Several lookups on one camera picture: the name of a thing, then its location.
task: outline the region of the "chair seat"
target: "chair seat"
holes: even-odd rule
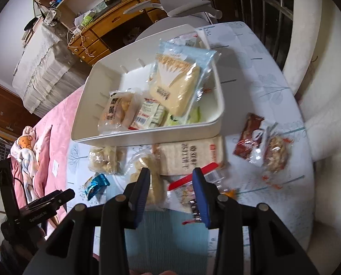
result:
[[[206,21],[205,19],[198,17],[198,16],[184,16],[184,17],[166,17],[165,19],[162,19],[152,26],[148,27],[145,31],[143,31],[139,37],[136,38],[137,40],[140,40],[142,38],[145,38],[147,36],[150,36],[152,34],[159,33],[164,30],[168,30],[174,27],[178,27],[181,25],[191,25],[194,28],[203,27],[206,25],[209,25],[210,23]]]

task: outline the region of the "black cable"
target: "black cable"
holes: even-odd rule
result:
[[[22,186],[22,190],[24,191],[25,204],[27,205],[27,204],[28,204],[28,199],[27,199],[27,195],[26,195],[26,193],[25,193],[24,184],[23,184],[18,178],[15,178],[15,177],[14,177],[14,179],[15,179],[15,180],[18,180],[18,181],[20,182],[20,184],[21,184],[21,186]]]

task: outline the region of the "drawer handle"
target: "drawer handle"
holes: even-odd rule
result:
[[[115,18],[113,19],[112,23],[118,21],[120,18],[121,18],[120,16],[115,17]]]

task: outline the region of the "metal bolt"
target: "metal bolt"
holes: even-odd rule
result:
[[[117,202],[124,202],[126,200],[126,196],[124,194],[119,194],[116,196],[115,200]]]
[[[226,201],[228,201],[228,196],[226,196],[225,194],[219,194],[217,196],[217,199],[219,202],[226,202]]]
[[[75,211],[82,211],[85,208],[86,208],[86,205],[84,205],[83,203],[80,203],[75,206]]]
[[[266,205],[265,203],[261,203],[258,205],[258,208],[261,210],[261,211],[264,211],[266,212],[268,210],[268,205]]]

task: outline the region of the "red strip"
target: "red strip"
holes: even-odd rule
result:
[[[208,174],[209,172],[212,172],[213,170],[217,169],[219,167],[219,164],[217,164],[216,162],[212,162],[209,163],[208,165],[205,165],[203,168],[201,168],[202,173]],[[173,183],[171,183],[168,187],[168,191],[171,191],[173,189],[178,188],[179,186],[182,186],[188,182],[192,181],[192,174],[189,174],[185,177],[183,177],[182,179],[179,179]]]

